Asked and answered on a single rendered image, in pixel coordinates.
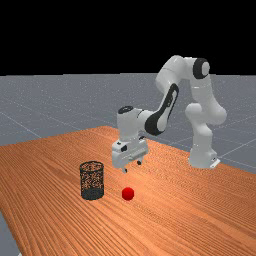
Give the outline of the red ball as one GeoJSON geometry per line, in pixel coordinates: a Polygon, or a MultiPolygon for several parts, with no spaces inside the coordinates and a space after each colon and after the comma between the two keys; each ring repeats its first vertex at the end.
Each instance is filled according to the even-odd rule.
{"type": "Polygon", "coordinates": [[[135,195],[135,192],[131,187],[125,187],[122,190],[122,198],[124,200],[127,200],[127,201],[132,200],[134,195],[135,195]]]}

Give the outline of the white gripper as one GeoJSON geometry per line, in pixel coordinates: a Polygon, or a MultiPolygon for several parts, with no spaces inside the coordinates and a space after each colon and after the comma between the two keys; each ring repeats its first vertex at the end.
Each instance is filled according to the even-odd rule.
{"type": "Polygon", "coordinates": [[[139,136],[128,141],[117,140],[112,144],[112,165],[121,168],[123,173],[127,173],[125,167],[132,161],[142,165],[143,157],[148,153],[148,144],[144,136],[139,136]]]}

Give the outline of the dark mesh basket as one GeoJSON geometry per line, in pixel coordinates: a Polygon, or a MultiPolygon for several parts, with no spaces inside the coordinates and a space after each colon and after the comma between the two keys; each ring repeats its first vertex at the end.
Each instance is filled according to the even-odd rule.
{"type": "Polygon", "coordinates": [[[81,196],[98,200],[104,196],[104,165],[98,161],[84,162],[79,167],[81,196]]]}

